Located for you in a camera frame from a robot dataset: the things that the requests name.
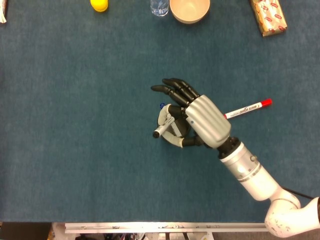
blue table surface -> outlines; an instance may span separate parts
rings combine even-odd
[[[261,36],[247,0],[211,0],[199,23],[148,0],[9,0],[0,27],[0,220],[263,222],[258,202],[204,146],[153,139],[181,78],[231,119],[281,184],[320,195],[320,1],[282,0],[288,30]]]

red marker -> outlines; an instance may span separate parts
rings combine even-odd
[[[271,104],[272,104],[272,99],[268,98],[267,100],[264,100],[264,101],[261,101],[261,102],[257,102],[255,104],[250,105],[250,106],[245,106],[243,108],[228,112],[228,113],[226,113],[224,115],[224,118],[225,119],[231,119],[231,118],[234,118],[234,117],[239,116],[241,114],[245,114],[245,113],[251,112],[253,110],[257,110],[257,109],[260,109],[260,108],[265,108],[267,106],[270,106]]]

black cable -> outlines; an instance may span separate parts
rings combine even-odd
[[[306,198],[306,199],[311,199],[311,200],[313,200],[313,199],[314,199],[314,197],[312,197],[312,196],[305,195],[305,194],[303,194],[303,193],[300,193],[300,192],[297,192],[297,191],[291,190],[291,189],[286,188],[286,187],[284,187],[284,186],[280,186],[280,187],[281,187],[281,188],[283,188],[284,190],[286,190],[286,191],[288,191],[288,192],[292,193],[292,194],[297,194],[297,195],[299,195],[299,196],[301,196],[301,197],[304,197],[304,198]]]

beige bowl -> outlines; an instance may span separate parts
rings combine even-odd
[[[173,16],[184,24],[193,24],[208,12],[210,0],[170,0]]]

red cap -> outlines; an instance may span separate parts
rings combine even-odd
[[[263,107],[263,108],[264,108],[264,107],[267,107],[267,106],[269,106],[269,105],[272,104],[272,99],[271,99],[271,98],[268,98],[267,100],[262,101],[261,104],[262,104],[262,107]]]

